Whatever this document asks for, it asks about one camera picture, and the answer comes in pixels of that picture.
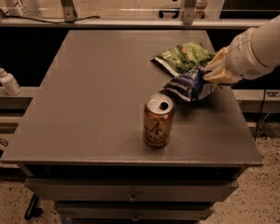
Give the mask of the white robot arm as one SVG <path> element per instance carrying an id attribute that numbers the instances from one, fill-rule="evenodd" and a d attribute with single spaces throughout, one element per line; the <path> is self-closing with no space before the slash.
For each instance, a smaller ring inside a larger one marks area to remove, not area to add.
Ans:
<path id="1" fill-rule="evenodd" d="M 203 79 L 236 84 L 270 74 L 280 65 L 280 15 L 258 28 L 237 35 L 207 64 Z"/>

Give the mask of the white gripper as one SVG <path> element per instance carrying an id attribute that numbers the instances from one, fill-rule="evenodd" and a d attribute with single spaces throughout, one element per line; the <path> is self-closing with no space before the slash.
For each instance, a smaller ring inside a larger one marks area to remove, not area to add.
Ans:
<path id="1" fill-rule="evenodd" d="M 242 78 L 254 80 L 270 74 L 273 68 L 261 63 L 252 49 L 252 35 L 255 31 L 256 28 L 247 29 L 237 35 L 228 48 L 218 51 L 205 69 L 219 74 L 203 79 L 216 84 L 235 84 Z"/>

